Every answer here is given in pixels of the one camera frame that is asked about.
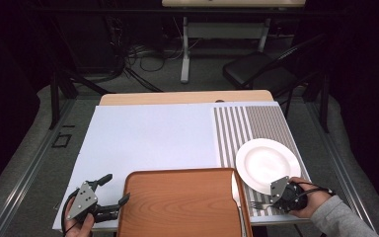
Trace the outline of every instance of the white plate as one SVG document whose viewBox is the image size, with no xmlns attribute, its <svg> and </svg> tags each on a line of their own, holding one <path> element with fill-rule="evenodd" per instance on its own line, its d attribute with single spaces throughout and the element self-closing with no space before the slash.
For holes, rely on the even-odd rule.
<svg viewBox="0 0 379 237">
<path fill-rule="evenodd" d="M 300 177 L 296 156 L 283 144 L 270 139 L 253 139 L 236 155 L 236 169 L 252 189 L 270 195 L 270 183 L 285 176 Z"/>
</svg>

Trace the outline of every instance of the gray floor covering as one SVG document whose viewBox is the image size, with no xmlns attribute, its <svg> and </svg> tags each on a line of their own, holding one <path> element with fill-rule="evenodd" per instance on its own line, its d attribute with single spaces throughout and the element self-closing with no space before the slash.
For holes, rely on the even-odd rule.
<svg viewBox="0 0 379 237">
<path fill-rule="evenodd" d="M 207 56 L 211 53 L 223 55 L 218 58 Z M 231 90 L 231 85 L 221 76 L 221 67 L 238 53 L 243 53 L 243 51 L 233 50 L 228 45 L 220 44 L 213 48 L 203 48 L 203 45 L 194 48 L 191 55 L 192 62 L 188 84 L 182 84 L 179 80 L 181 75 L 180 60 L 167 61 L 164 67 L 155 73 L 141 70 L 138 61 L 133 68 L 143 78 L 150 79 L 153 84 L 165 91 Z M 100 85 L 120 93 L 147 92 L 134 80 L 124 75 Z M 80 96 L 75 101 L 65 101 L 66 105 L 70 105 L 69 111 L 56 131 L 60 134 L 71 134 L 69 145 L 66 148 L 47 147 L 48 149 L 45 149 L 46 152 L 42 154 L 37 172 L 32 174 L 34 181 L 24 187 L 27 193 L 21 196 L 21 200 L 17 202 L 16 211 L 10 212 L 12 215 L 8 217 L 8 225 L 0 226 L 2 227 L 0 232 L 2 236 L 60 236 L 60 233 L 51 230 L 57 212 L 55 208 L 58 207 L 64 195 L 93 110 L 99 101 L 98 95 L 94 92 L 82 85 L 77 85 L 77 87 Z M 35 157 L 42 148 L 43 141 L 48 137 L 47 128 L 50 125 L 48 88 L 44 88 L 38 94 L 41 99 L 41 109 L 35 124 L 0 177 L 0 214 L 5 207 L 7 198 L 11 196 L 20 179 L 25 177 L 26 170 L 34 163 Z M 313 108 L 315 108 L 314 105 L 305 104 L 300 98 L 296 98 L 287 122 L 313 182 L 331 187 L 345 202 L 349 203 L 337 174 L 334 172 L 331 154 L 314 119 L 316 115 L 313 114 Z M 379 197 L 366 179 L 365 174 L 354 162 L 341 123 L 340 109 L 333 99 L 330 103 L 329 127 L 331 131 L 329 137 L 342 157 L 357 192 L 362 197 L 364 206 L 369 207 L 366 209 L 379 230 Z M 320 236 L 320 232 L 310 223 L 300 224 L 299 227 L 304 236 Z M 268 235 L 270 237 L 298 236 L 293 225 L 270 226 Z M 95 236 L 113 235 L 96 233 Z"/>
</svg>

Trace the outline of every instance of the gray cloth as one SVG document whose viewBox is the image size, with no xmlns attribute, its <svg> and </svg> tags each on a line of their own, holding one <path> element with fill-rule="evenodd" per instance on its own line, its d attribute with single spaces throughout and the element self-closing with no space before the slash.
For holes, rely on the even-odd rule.
<svg viewBox="0 0 379 237">
<path fill-rule="evenodd" d="M 329 198 L 311 217 L 312 222 L 329 237 L 378 236 L 338 196 Z"/>
</svg>

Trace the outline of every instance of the gray sleeve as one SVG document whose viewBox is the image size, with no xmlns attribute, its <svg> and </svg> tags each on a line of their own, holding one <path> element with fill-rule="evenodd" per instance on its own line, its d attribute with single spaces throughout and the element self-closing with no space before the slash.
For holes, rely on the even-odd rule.
<svg viewBox="0 0 379 237">
<path fill-rule="evenodd" d="M 329 237 L 378 236 L 338 196 L 329 198 L 311 217 L 312 222 Z"/>
</svg>

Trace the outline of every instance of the wooden tray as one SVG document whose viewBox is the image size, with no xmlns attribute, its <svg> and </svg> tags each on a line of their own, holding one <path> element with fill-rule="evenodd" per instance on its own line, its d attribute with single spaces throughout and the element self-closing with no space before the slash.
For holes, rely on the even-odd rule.
<svg viewBox="0 0 379 237">
<path fill-rule="evenodd" d="M 121 209 L 117 236 L 242 236 L 232 198 L 233 172 L 252 236 L 243 186 L 232 168 L 131 173 L 124 187 L 131 196 Z"/>
</svg>

